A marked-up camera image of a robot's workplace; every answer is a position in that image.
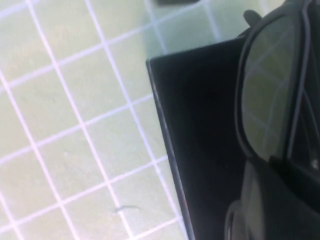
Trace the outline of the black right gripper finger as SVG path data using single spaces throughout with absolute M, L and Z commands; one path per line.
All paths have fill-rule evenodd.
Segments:
M 288 188 L 311 208 L 320 206 L 320 172 L 290 160 L 271 156 L 269 164 Z

